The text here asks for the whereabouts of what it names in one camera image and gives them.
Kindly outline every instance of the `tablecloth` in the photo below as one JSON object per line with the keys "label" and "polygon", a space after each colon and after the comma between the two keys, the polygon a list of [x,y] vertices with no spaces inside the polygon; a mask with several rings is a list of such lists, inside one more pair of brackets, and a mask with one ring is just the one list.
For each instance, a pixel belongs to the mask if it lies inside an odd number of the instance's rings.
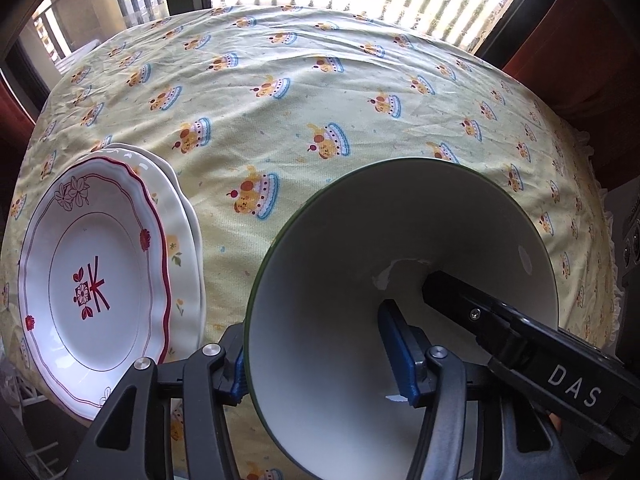
{"label": "tablecloth", "polygon": [[[49,396],[23,337],[20,249],[55,177],[111,141],[164,157],[196,209],[206,342],[243,319],[271,241],[316,190],[364,164],[416,155],[473,168],[523,207],[555,271],[560,326],[597,346],[615,327],[602,192],[577,132],[532,92],[460,49],[366,16],[224,7],[116,35],[62,78],[38,118],[2,245],[0,330],[9,357]],[[307,478],[248,397],[226,414],[243,479]],[[184,475],[180,409],[171,428]]]}

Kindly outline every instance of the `ruffled edge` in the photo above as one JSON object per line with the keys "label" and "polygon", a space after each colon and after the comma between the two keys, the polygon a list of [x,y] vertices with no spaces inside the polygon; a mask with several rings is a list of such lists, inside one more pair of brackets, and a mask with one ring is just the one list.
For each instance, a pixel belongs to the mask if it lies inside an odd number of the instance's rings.
{"label": "ruffled edge", "polygon": [[589,168],[589,174],[595,182],[596,190],[598,191],[598,198],[600,199],[600,207],[604,212],[604,218],[607,224],[607,233],[609,234],[611,270],[613,272],[613,321],[611,324],[611,334],[609,334],[609,340],[605,342],[605,345],[608,346],[608,344],[610,343],[615,343],[616,339],[618,338],[618,332],[620,330],[620,305],[622,304],[622,299],[625,295],[624,291],[618,288],[618,265],[616,264],[616,247],[613,243],[613,213],[605,209],[604,201],[607,197],[607,190],[600,186],[600,183],[595,176],[595,172],[593,171],[591,156],[593,156],[594,151],[593,148],[589,146],[589,134],[587,132],[580,132],[576,130],[565,121],[563,121],[563,123],[566,126],[566,129],[574,135],[576,140],[576,148],[579,149],[579,151],[585,156]]}

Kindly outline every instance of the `white plate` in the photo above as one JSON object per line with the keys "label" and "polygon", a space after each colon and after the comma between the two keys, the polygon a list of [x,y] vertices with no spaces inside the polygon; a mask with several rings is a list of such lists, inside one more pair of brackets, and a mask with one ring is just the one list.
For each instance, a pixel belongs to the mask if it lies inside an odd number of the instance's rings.
{"label": "white plate", "polygon": [[148,157],[112,145],[84,155],[81,160],[108,156],[124,162],[145,183],[156,204],[166,235],[167,265],[172,307],[169,317],[169,349],[165,361],[189,357],[200,343],[200,272],[189,221],[177,191],[168,177]]}
{"label": "white plate", "polygon": [[169,181],[171,181],[172,186],[174,186],[175,191],[178,193],[178,197],[180,197],[180,202],[182,203],[182,207],[184,208],[184,212],[187,215],[187,220],[189,220],[189,227],[191,228],[191,235],[193,235],[193,243],[196,246],[196,256],[198,258],[198,275],[200,277],[200,342],[199,345],[202,345],[202,339],[204,338],[204,327],[205,320],[207,317],[207,295],[204,287],[204,263],[203,263],[203,253],[202,253],[202,233],[200,232],[200,223],[198,222],[198,216],[196,215],[196,211],[189,202],[189,199],[184,195],[182,190],[180,189],[180,183],[178,183],[178,176],[175,174],[174,168],[164,160],[164,158],[157,156],[155,153],[151,153],[143,148],[139,148],[138,146],[131,146],[129,144],[124,144],[122,142],[112,142],[109,144],[109,148],[125,148],[126,150],[131,150],[132,152],[137,152],[140,155],[146,156],[149,160],[155,163],[160,170],[167,176]]}
{"label": "white plate", "polygon": [[93,419],[135,359],[162,362],[171,293],[164,231],[126,164],[61,174],[27,228],[18,269],[27,345],[60,401]]}

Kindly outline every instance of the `red floral plate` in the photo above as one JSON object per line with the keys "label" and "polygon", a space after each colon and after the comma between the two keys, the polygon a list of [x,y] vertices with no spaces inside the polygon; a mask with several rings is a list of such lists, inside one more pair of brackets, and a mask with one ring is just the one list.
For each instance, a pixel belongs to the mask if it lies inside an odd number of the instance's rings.
{"label": "red floral plate", "polygon": [[53,393],[93,420],[133,361],[164,360],[171,293],[154,203],[126,164],[82,161],[52,184],[18,270],[27,345]]}

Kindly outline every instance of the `screw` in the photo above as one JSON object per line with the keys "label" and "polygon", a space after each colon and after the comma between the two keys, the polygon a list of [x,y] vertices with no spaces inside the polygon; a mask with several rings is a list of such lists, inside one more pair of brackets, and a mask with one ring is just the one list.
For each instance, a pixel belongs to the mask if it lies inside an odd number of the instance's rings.
{"label": "screw", "polygon": [[146,370],[151,366],[151,359],[148,357],[140,357],[134,361],[133,366],[136,370]]}
{"label": "screw", "polygon": [[222,348],[220,348],[218,343],[209,343],[202,347],[202,353],[208,356],[218,355],[221,350]]}
{"label": "screw", "polygon": [[429,348],[429,354],[431,357],[435,357],[436,359],[444,359],[448,353],[449,352],[447,352],[447,349],[444,348],[444,346],[436,345]]}

